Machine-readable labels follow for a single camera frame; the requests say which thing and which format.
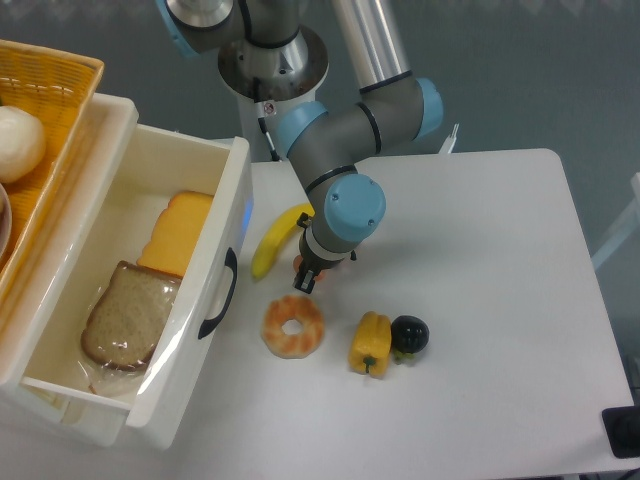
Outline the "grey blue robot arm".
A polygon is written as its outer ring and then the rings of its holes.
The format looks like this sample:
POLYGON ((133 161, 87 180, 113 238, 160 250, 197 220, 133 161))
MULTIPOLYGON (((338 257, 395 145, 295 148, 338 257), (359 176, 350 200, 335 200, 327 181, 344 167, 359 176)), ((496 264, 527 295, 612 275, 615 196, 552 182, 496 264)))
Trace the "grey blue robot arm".
POLYGON ((226 86, 251 103, 273 160, 287 159, 314 213, 302 224, 295 287, 311 292, 325 270, 353 257, 386 208, 381 187, 356 165, 419 139, 443 119, 434 84, 409 65, 387 1, 336 1, 359 102, 339 114, 315 100, 328 71, 321 38, 303 25, 302 1, 161 1, 182 52, 218 54, 226 86))

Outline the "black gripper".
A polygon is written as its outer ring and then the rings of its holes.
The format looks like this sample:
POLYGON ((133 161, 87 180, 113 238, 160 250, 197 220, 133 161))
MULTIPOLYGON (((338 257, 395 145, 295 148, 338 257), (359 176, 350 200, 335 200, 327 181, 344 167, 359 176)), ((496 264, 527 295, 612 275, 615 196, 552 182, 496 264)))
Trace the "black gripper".
POLYGON ((332 269, 345 259, 356 261, 356 251, 351 250, 342 258, 325 259, 316 254, 307 240, 307 229, 312 226, 312 216, 303 212, 297 219, 296 225, 302 228, 298 241, 299 254, 295 259, 295 278, 293 287, 301 292, 312 292, 316 283, 316 274, 332 269))

